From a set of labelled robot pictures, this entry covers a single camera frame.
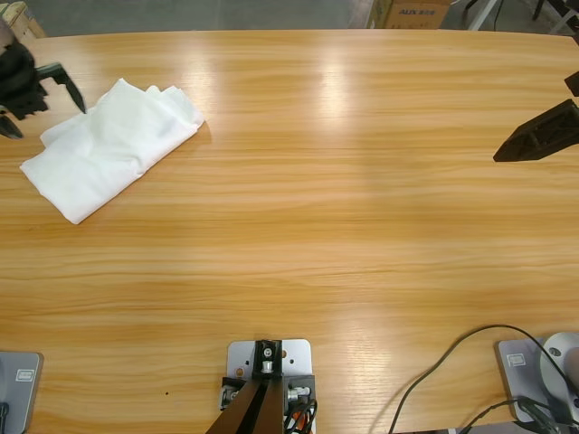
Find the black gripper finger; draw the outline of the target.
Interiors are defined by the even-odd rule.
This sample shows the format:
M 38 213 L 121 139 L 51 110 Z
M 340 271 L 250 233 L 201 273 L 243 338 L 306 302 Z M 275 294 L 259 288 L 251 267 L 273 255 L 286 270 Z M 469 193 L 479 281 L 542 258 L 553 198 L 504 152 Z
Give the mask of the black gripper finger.
M 493 156 L 495 162 L 536 161 L 578 144 L 578 106 L 567 99 L 521 124 Z

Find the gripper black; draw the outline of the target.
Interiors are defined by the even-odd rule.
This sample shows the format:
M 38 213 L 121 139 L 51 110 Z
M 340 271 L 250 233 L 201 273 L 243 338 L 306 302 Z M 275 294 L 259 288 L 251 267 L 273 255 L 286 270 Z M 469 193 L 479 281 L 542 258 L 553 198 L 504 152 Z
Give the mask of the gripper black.
M 86 105 L 80 90 L 61 63 L 55 62 L 35 68 L 35 60 L 28 49 L 19 42 L 5 46 L 1 54 L 1 105 L 22 120 L 35 112 L 46 111 L 44 101 L 47 92 L 40 80 L 53 79 L 64 85 L 71 99 L 82 112 Z M 21 139 L 23 133 L 5 114 L 0 116 L 0 135 L 10 139 Z

